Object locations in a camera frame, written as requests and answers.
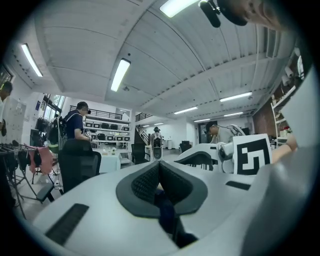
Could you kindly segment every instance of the white ceiling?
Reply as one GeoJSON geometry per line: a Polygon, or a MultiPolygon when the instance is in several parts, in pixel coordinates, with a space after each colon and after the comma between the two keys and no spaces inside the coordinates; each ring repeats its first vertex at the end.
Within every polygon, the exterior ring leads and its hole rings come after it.
{"type": "Polygon", "coordinates": [[[278,33],[276,57],[267,58],[271,44],[266,28],[235,26],[223,16],[221,27],[214,28],[197,3],[167,18],[159,10],[165,2],[48,1],[21,28],[7,62],[39,92],[167,118],[194,106],[198,109],[184,114],[194,120],[235,110],[252,114],[280,83],[294,36],[278,33]],[[22,70],[30,66],[22,43],[28,43],[43,77],[22,70]],[[110,87],[121,58],[131,66],[113,92],[110,87]],[[253,92],[251,98],[219,102],[248,91],[253,92]]]}

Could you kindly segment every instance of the white shirt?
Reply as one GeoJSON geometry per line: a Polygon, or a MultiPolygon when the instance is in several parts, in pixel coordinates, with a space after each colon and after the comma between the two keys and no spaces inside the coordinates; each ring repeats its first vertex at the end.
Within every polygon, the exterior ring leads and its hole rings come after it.
{"type": "Polygon", "coordinates": [[[217,136],[213,136],[211,143],[217,144],[218,142],[230,143],[233,141],[234,134],[230,129],[219,127],[217,136]]]}

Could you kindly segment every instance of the metal railing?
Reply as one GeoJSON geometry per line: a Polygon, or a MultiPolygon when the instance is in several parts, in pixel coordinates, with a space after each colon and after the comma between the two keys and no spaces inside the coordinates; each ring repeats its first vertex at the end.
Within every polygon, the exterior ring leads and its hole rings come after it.
{"type": "Polygon", "coordinates": [[[138,132],[138,134],[140,135],[141,139],[143,139],[144,143],[146,145],[149,145],[149,136],[147,135],[147,133],[142,129],[142,127],[140,125],[136,125],[135,126],[136,131],[138,132]]]}
{"type": "MultiPolygon", "coordinates": [[[[76,106],[70,106],[70,111],[75,110],[77,107],[76,106]]],[[[118,119],[122,120],[122,114],[116,114],[116,113],[111,113],[111,112],[106,112],[106,111],[101,111],[101,110],[96,110],[96,109],[91,109],[90,115],[91,116],[97,116],[97,117],[102,117],[102,118],[112,118],[112,119],[118,119]]]]}
{"type": "Polygon", "coordinates": [[[135,121],[138,122],[149,117],[152,117],[152,114],[140,113],[135,116],[135,121]]]}

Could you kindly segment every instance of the staircase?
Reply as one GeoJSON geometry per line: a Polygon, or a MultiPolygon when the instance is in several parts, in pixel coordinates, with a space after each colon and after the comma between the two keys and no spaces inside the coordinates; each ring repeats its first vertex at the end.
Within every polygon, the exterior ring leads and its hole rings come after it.
{"type": "Polygon", "coordinates": [[[149,136],[139,125],[136,125],[135,134],[134,134],[134,143],[148,145],[148,141],[149,141],[149,136]]]}

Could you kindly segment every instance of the pink cloth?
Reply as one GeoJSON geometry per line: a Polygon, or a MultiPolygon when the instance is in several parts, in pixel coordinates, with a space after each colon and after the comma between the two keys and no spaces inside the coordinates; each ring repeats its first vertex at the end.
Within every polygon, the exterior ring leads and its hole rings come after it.
{"type": "MultiPolygon", "coordinates": [[[[40,157],[41,157],[41,165],[40,169],[43,174],[49,174],[51,173],[52,166],[54,163],[54,158],[49,150],[48,147],[36,147],[36,146],[29,146],[31,148],[37,149],[39,151],[40,157]]],[[[30,155],[30,168],[29,170],[34,174],[36,173],[36,163],[34,161],[35,151],[29,151],[30,155]]]]}

